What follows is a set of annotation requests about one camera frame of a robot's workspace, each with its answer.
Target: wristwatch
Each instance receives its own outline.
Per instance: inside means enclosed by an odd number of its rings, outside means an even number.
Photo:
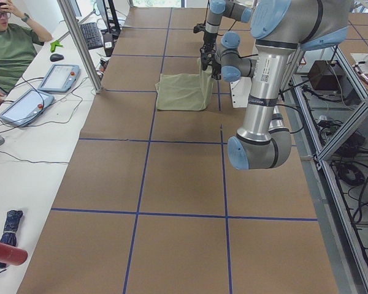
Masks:
[[[25,17],[22,17],[21,20],[27,23],[27,21],[30,19],[29,15],[25,13]]]

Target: black keyboard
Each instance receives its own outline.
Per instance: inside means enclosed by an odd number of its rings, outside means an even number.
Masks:
[[[103,47],[101,34],[97,28],[97,23],[82,23],[80,30],[86,40],[87,49],[95,49]]]

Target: red object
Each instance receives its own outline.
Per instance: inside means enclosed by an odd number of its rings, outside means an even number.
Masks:
[[[9,265],[21,265],[27,259],[27,251],[0,243],[0,262]]]

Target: person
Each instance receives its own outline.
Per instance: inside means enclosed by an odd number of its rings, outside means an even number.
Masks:
[[[8,23],[15,15],[29,28]],[[37,55],[33,44],[43,45],[52,35],[29,15],[20,11],[12,0],[0,0],[0,88],[9,92]],[[0,104],[4,93],[0,91]]]

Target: tablet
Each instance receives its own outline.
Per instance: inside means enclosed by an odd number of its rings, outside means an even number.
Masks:
[[[27,126],[41,115],[54,99],[49,93],[30,89],[5,109],[0,114],[0,119],[13,126]]]
[[[38,90],[47,93],[65,93],[75,83],[80,69],[75,64],[54,64],[42,80]]]

